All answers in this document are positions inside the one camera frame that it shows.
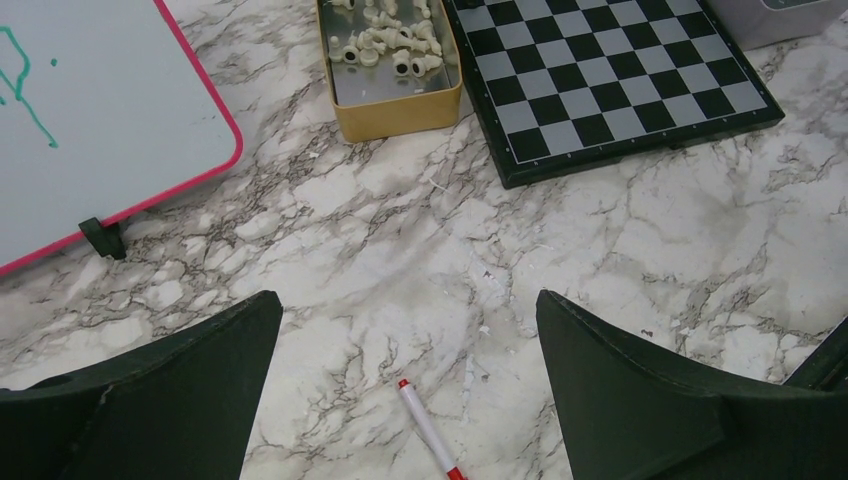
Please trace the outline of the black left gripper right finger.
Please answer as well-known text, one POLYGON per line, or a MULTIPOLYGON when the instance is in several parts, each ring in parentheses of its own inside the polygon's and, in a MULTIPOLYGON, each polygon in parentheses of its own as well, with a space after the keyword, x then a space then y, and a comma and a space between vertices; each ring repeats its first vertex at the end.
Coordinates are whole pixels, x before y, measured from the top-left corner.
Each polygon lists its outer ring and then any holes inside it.
POLYGON ((539 340, 577 479, 843 479, 847 378, 771 384, 678 355, 543 290, 539 340))

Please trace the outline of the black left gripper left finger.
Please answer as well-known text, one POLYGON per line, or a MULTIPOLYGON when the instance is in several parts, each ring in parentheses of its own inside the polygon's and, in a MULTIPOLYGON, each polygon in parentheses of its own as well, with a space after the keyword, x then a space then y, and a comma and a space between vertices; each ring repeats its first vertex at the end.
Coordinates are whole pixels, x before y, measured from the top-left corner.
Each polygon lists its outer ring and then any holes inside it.
POLYGON ((5 479, 236 479, 283 316, 262 291, 192 327, 1 393, 5 479))

